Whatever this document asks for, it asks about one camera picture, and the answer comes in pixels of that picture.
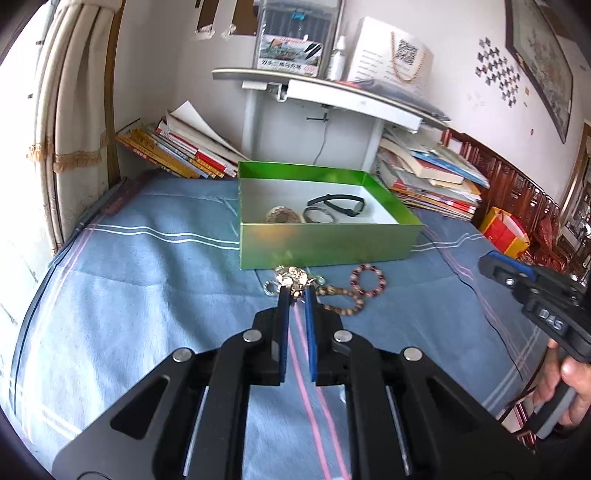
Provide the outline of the right human hand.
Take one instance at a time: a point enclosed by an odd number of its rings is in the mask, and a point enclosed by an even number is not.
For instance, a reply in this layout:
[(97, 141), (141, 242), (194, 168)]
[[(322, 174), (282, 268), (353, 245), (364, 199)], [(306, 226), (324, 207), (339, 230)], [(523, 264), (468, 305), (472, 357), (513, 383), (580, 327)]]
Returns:
[(568, 409), (559, 423), (567, 428), (577, 427), (584, 419), (591, 404), (590, 365), (580, 363), (572, 357), (559, 358), (559, 345), (550, 339), (538, 384), (533, 393), (533, 405), (551, 400), (558, 384), (563, 381), (576, 392)]

